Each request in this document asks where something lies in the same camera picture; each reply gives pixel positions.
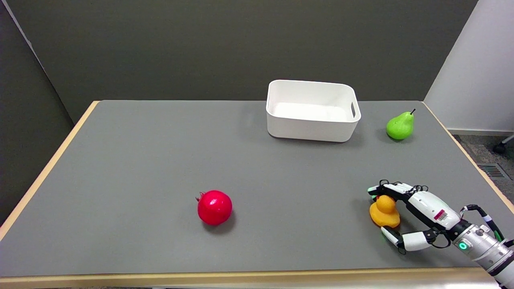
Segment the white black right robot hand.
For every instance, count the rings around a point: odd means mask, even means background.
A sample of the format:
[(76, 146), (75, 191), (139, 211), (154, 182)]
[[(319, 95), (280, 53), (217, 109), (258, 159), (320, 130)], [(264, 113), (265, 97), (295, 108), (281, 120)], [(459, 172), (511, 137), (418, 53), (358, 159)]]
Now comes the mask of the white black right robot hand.
[(424, 190), (422, 185), (408, 185), (406, 183), (381, 180), (379, 185), (367, 189), (374, 201), (380, 196), (389, 196), (394, 202), (402, 201), (406, 208), (422, 221), (428, 229), (420, 232), (400, 234), (391, 226), (381, 226), (382, 234), (398, 251), (418, 251), (434, 245), (437, 236), (444, 235), (450, 246), (458, 236), (471, 226), (463, 220), (457, 212), (436, 195)]

